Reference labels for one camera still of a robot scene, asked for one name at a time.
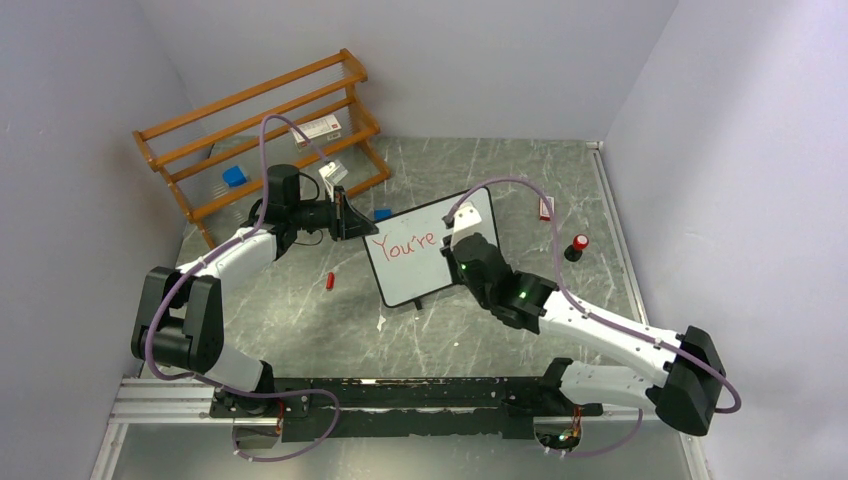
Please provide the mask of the white red box on shelf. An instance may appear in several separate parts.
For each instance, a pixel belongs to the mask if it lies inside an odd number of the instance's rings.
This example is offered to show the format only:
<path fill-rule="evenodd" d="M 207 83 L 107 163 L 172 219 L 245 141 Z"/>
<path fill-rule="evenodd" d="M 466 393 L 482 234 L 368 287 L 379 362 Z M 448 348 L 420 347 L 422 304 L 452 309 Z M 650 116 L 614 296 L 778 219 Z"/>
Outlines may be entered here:
<path fill-rule="evenodd" d="M 318 119 L 299 124 L 299 131 L 292 130 L 294 144 L 299 150 L 307 147 L 307 142 L 325 144 L 342 137 L 341 122 L 335 114 L 329 114 Z"/>

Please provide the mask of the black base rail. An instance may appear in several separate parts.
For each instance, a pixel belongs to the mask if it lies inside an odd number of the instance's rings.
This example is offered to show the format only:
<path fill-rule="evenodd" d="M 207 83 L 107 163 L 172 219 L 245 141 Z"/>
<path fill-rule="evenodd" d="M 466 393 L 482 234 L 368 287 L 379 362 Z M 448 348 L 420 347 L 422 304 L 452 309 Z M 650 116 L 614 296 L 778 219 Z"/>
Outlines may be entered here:
<path fill-rule="evenodd" d="M 244 399 L 213 396 L 209 415 L 239 426 L 282 424 L 282 442 L 337 438 L 498 435 L 533 440 L 542 420 L 599 416 L 601 405 L 577 406 L 542 377 L 411 379 L 278 378 L 286 399 L 263 401 L 263 411 L 243 409 Z"/>

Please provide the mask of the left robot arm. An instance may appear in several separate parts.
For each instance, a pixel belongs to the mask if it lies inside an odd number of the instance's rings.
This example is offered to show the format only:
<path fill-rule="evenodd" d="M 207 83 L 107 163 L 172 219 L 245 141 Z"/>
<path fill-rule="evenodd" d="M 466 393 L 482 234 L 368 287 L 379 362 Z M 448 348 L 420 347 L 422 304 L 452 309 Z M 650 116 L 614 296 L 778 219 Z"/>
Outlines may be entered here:
<path fill-rule="evenodd" d="M 225 294 L 279 260 L 300 232 L 324 231 L 333 241 L 378 232 L 341 186 L 323 198 L 302 199 L 303 176 L 293 165 L 268 167 L 261 199 L 232 237 L 193 262 L 156 267 L 146 275 L 131 351 L 156 377 L 165 378 L 161 369 L 171 367 L 171 378 L 215 385 L 248 415 L 273 409 L 278 398 L 272 367 L 225 340 Z"/>

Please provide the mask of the small red white box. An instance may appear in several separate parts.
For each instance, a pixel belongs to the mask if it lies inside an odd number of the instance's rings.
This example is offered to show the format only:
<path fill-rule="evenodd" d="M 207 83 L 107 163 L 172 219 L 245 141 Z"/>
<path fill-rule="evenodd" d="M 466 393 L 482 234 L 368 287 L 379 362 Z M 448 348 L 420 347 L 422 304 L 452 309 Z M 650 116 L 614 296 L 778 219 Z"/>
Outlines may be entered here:
<path fill-rule="evenodd" d="M 539 200 L 539 219 L 541 221 L 550 221 L 552 217 L 551 211 L 548 208 L 548 203 L 545 200 Z"/>

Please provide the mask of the blue eraser on shelf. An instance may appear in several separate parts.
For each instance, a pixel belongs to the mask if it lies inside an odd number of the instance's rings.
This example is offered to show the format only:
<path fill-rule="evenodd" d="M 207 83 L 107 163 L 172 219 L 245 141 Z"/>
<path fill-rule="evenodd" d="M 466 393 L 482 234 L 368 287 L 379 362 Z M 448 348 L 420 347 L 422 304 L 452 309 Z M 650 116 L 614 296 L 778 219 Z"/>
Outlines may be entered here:
<path fill-rule="evenodd" d="M 222 172 L 222 180 L 228 188 L 234 189 L 249 181 L 249 176 L 238 165 L 232 166 Z"/>

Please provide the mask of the blue eraser on table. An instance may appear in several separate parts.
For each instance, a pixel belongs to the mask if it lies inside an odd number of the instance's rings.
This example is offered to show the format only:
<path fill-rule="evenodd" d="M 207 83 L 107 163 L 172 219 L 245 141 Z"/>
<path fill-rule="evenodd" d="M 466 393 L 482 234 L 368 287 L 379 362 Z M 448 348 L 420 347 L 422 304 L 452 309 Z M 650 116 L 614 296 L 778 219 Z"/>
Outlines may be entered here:
<path fill-rule="evenodd" d="M 392 215 L 390 209 L 376 209 L 373 213 L 376 222 L 389 218 Z"/>

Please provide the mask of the red black stamp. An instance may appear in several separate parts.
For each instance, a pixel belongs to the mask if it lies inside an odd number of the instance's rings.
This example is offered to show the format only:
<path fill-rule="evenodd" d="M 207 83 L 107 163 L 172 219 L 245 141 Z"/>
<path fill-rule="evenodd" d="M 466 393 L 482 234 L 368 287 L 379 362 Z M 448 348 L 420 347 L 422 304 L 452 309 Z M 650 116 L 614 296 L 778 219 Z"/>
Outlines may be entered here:
<path fill-rule="evenodd" d="M 590 239 L 586 234 L 575 235 L 571 244 L 564 250 L 563 256 L 569 262 L 577 262 L 589 245 Z"/>

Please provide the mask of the wooden tiered shelf rack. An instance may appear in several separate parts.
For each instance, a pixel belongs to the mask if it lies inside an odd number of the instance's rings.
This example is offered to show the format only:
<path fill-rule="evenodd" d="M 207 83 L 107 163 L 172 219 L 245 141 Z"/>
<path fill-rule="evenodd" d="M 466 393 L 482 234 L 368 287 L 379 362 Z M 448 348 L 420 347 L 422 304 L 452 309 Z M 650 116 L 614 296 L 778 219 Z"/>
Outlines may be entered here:
<path fill-rule="evenodd" d="M 151 146 L 151 141 L 154 139 L 334 67 L 340 70 L 341 76 L 327 85 L 311 89 L 264 112 L 193 140 L 170 152 L 156 153 Z M 257 149 L 260 140 L 257 137 L 247 139 L 246 134 L 250 129 L 258 127 L 267 115 L 285 115 L 301 110 L 303 114 L 295 120 L 295 123 L 298 126 L 303 126 L 308 122 L 314 122 L 331 114 L 345 111 L 351 119 L 351 128 L 344 129 L 336 139 L 323 146 L 322 152 L 326 155 L 333 155 L 348 148 L 357 147 L 376 169 L 373 176 L 354 185 L 349 190 L 349 194 L 351 196 L 359 195 L 391 178 L 390 167 L 376 153 L 371 143 L 371 138 L 381 132 L 380 125 L 363 104 L 356 89 L 358 84 L 367 80 L 366 67 L 349 50 L 341 49 L 329 57 L 158 125 L 141 131 L 135 130 L 132 132 L 132 136 L 147 165 L 152 171 L 161 175 L 165 181 L 188 223 L 199 231 L 208 246 L 215 247 L 217 241 L 204 221 L 207 217 L 222 211 L 225 207 L 258 192 L 261 189 L 260 183 L 257 180 L 250 180 L 244 185 L 235 187 L 233 192 L 225 193 L 198 206 L 191 203 L 179 183 Z"/>

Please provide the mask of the small whiteboard with black frame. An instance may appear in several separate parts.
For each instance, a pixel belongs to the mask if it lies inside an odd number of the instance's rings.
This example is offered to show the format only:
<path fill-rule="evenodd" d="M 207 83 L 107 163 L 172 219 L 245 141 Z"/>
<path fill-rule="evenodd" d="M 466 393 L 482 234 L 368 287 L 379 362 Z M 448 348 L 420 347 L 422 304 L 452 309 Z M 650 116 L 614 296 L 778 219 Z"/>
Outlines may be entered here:
<path fill-rule="evenodd" d="M 453 284 L 443 240 L 451 234 L 443 217 L 463 196 L 458 192 L 378 221 L 378 233 L 362 239 L 382 303 L 395 308 Z"/>

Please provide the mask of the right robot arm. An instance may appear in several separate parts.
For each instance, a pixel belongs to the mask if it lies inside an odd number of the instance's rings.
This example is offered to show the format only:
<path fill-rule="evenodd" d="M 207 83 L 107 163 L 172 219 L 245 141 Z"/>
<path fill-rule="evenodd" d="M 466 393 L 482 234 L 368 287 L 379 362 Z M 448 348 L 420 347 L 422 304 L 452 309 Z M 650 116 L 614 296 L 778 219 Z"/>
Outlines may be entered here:
<path fill-rule="evenodd" d="M 550 413 L 612 404 L 653 412 L 669 427 L 704 436 L 725 389 L 726 371 L 711 336 L 637 325 L 563 292 L 552 280 L 512 269 L 500 249 L 475 233 L 442 249 L 452 279 L 504 325 L 572 338 L 614 360 L 593 366 L 555 361 L 539 391 Z"/>

